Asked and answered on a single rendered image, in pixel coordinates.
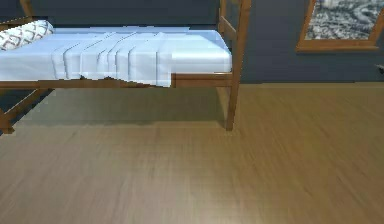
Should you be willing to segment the wooden bed with blue sheets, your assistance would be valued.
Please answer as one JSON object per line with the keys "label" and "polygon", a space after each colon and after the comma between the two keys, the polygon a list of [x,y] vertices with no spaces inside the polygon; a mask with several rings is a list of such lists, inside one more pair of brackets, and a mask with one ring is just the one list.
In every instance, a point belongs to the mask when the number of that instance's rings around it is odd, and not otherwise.
{"label": "wooden bed with blue sheets", "polygon": [[[39,19],[31,0],[18,0],[23,17],[0,23],[0,31]],[[106,32],[55,29],[14,50],[0,50],[0,90],[29,95],[4,111],[0,131],[50,89],[226,87],[226,128],[234,125],[252,0],[220,0],[215,30],[121,27]]]}

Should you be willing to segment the wooden framed picture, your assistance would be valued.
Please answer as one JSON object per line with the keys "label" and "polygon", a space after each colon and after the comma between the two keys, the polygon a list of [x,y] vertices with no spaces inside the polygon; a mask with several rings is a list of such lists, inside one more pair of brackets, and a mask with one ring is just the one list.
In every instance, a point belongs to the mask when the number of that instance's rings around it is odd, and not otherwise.
{"label": "wooden framed picture", "polygon": [[309,0],[297,53],[375,51],[384,0]]}

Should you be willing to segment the white patterned pillow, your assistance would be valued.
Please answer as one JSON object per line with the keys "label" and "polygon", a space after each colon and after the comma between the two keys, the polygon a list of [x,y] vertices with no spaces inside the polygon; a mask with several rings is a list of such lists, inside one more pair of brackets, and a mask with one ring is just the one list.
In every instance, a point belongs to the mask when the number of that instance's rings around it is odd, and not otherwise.
{"label": "white patterned pillow", "polygon": [[54,28],[47,20],[37,20],[0,31],[0,50],[14,50],[53,34]]}

